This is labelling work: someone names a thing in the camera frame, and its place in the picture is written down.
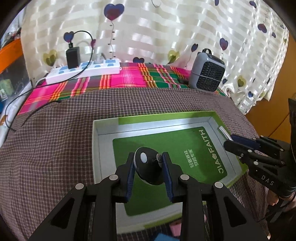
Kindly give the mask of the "person's right hand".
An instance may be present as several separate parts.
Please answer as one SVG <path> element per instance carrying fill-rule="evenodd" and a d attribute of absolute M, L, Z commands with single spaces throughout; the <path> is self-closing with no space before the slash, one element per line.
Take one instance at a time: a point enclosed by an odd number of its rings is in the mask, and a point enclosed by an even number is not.
<path fill-rule="evenodd" d="M 272 192 L 271 190 L 268 190 L 267 192 L 267 203 L 271 206 L 274 206 L 275 204 L 278 203 L 279 197 Z M 293 198 L 293 195 L 289 196 L 288 198 L 285 199 L 285 201 L 291 201 L 291 203 L 287 206 L 287 210 L 295 208 L 295 198 Z"/>

